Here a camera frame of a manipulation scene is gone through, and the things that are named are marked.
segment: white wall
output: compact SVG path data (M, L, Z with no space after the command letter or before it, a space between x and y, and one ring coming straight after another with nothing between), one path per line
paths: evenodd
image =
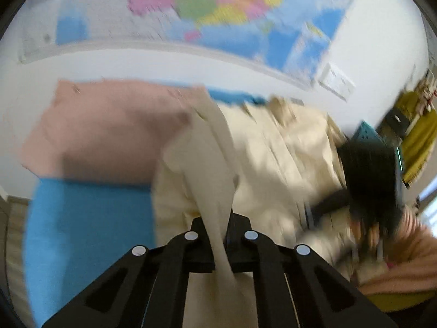
M411 0L355 0L321 64L332 62L356 84L346 103L316 85L302 91L242 66L205 57L146 50L77 52L21 65L17 60L20 13L0 41L0 184L10 195L31 197L36 179L16 152L48 106L56 81L141 78L279 94L331 114L351 134L361 119L376 125L408 81L428 65L425 31Z

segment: cream fabric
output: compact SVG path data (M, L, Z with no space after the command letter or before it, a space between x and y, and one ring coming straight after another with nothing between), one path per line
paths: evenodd
M323 113L273 99L267 106L194 106L191 127L163 154L153 187L157 244L202 216L216 271L190 276L184 327L256 327L253 280L233 275L223 246L231 207L277 244L308 243L329 262L353 245L343 226L309 233L304 204L344 182L341 133Z

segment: folded fabric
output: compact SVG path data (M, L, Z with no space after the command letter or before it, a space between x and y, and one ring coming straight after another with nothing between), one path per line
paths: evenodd
M194 107L191 127L165 150L152 192L158 245L202 216L215 260L213 274L191 274L184 327L256 327L253 283L235 277L223 239L238 185L237 157L226 120L213 102Z
M307 227L305 206L344 186L336 146L345 138L326 113L273 98L220 109L239 159L233 209L280 245Z
M162 149L202 98L203 87L60 81L22 147L22 164L38 177L149 184Z

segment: pink towel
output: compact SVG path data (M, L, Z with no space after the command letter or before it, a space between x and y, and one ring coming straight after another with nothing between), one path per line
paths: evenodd
M204 97L203 87L60 81L23 145L23 166L39 177L148 184L161 150Z
M360 287L365 295L437 290L437 238L410 210L398 233L387 243L388 260L396 266Z

